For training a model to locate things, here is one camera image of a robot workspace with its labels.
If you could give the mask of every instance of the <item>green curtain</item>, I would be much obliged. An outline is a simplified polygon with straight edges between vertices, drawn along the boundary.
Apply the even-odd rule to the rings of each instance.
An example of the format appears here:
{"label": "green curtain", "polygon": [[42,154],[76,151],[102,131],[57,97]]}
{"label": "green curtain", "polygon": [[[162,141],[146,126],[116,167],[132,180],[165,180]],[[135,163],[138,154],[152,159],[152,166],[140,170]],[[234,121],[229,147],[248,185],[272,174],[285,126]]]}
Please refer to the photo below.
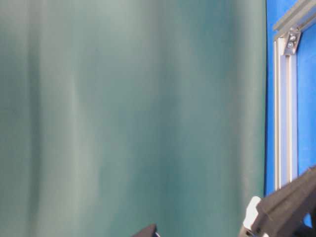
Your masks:
{"label": "green curtain", "polygon": [[0,1],[0,235],[238,234],[263,195],[265,1]]}

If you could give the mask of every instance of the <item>bolt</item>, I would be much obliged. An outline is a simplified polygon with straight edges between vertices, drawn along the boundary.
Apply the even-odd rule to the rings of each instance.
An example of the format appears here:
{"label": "bolt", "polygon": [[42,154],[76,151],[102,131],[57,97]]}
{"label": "bolt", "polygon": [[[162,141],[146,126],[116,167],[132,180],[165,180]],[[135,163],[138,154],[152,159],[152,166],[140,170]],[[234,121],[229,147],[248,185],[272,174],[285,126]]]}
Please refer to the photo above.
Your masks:
{"label": "bolt", "polygon": [[288,48],[293,48],[293,46],[294,46],[294,44],[293,44],[292,42],[289,42],[289,43],[287,44],[287,47],[288,47]]}
{"label": "bolt", "polygon": [[296,36],[295,35],[291,35],[290,36],[290,41],[295,41],[296,40]]}
{"label": "bolt", "polygon": [[299,31],[299,28],[294,28],[294,27],[291,27],[290,31]]}

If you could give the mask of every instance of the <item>blue wall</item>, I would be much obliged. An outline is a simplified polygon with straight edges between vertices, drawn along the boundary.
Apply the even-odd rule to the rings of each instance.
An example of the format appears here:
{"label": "blue wall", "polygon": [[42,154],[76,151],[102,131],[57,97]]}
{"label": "blue wall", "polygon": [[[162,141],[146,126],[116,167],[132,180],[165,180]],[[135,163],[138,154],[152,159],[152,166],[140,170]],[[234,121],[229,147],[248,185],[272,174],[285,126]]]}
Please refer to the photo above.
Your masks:
{"label": "blue wall", "polygon": [[316,25],[301,37],[297,52],[299,173],[316,163]]}

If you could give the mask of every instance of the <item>blue panel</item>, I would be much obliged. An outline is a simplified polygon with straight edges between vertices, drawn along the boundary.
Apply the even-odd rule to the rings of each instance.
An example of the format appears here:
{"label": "blue panel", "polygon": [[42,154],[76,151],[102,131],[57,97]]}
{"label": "blue panel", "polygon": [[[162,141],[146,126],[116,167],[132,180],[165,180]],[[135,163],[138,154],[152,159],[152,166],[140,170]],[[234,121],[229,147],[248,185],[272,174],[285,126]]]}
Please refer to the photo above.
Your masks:
{"label": "blue panel", "polygon": [[273,112],[273,25],[296,0],[267,0],[267,113],[266,113],[266,190],[274,190],[274,112]]}
{"label": "blue panel", "polygon": [[[316,25],[301,37],[297,52],[298,168],[302,174],[316,163]],[[305,223],[311,226],[308,215]]]}

